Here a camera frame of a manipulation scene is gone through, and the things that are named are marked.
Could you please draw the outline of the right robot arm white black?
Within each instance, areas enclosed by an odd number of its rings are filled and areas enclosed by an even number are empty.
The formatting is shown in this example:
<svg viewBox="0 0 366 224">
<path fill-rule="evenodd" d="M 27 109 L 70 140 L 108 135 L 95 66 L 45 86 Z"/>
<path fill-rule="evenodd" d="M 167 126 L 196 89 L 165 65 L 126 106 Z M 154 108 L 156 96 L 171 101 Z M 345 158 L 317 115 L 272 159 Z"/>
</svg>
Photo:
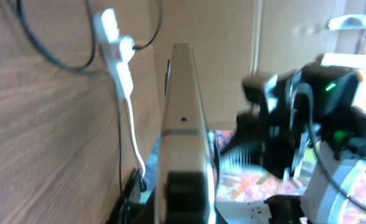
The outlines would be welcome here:
<svg viewBox="0 0 366 224">
<path fill-rule="evenodd" d="M 215 148 L 217 171 L 252 168 L 288 180 L 299 176 L 306 149 L 316 158 L 303 195 L 250 202 L 243 220 L 337 223 L 348 203 L 366 213 L 366 204 L 350 192 L 366 174 L 366 113 L 353 105 L 359 83 L 356 68 L 320 62 L 242 80 L 250 109 L 237 115 L 231 140 Z"/>
</svg>

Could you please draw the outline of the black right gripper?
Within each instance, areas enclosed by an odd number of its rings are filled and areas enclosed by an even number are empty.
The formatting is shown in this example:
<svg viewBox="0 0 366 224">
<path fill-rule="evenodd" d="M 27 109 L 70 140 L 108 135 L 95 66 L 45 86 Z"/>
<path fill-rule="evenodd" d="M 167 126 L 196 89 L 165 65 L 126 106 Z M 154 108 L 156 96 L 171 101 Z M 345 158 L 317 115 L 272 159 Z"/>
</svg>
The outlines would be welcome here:
<svg viewBox="0 0 366 224">
<path fill-rule="evenodd" d="M 294 125 L 293 101 L 300 73 L 251 76 L 242 88 L 250 110 L 237 115 L 232 147 L 221 151 L 222 174 L 295 176 L 300 164 L 300 128 Z"/>
</svg>

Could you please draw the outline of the black Samsung Galaxy phone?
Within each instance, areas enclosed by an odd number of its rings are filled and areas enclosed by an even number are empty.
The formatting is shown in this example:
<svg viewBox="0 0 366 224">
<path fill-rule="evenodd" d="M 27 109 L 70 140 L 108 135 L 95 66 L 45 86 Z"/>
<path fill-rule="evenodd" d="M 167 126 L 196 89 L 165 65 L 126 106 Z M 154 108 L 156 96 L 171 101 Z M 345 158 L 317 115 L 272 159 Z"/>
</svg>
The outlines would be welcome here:
<svg viewBox="0 0 366 224">
<path fill-rule="evenodd" d="M 168 174 L 201 172 L 205 178 L 205 198 L 208 203 L 205 223 L 215 223 L 213 162 L 194 53 L 190 44 L 173 45 L 167 79 L 158 154 L 154 219 L 156 223 L 166 221 L 165 192 Z"/>
</svg>

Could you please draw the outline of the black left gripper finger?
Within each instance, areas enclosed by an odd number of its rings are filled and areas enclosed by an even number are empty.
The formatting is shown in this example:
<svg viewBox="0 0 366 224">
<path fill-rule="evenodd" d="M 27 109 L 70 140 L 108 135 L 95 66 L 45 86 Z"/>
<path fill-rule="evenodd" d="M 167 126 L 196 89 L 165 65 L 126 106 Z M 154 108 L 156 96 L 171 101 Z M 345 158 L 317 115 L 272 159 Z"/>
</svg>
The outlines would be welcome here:
<svg viewBox="0 0 366 224">
<path fill-rule="evenodd" d="M 204 224 L 208 203 L 205 178 L 201 172 L 168 174 L 166 224 Z"/>
</svg>

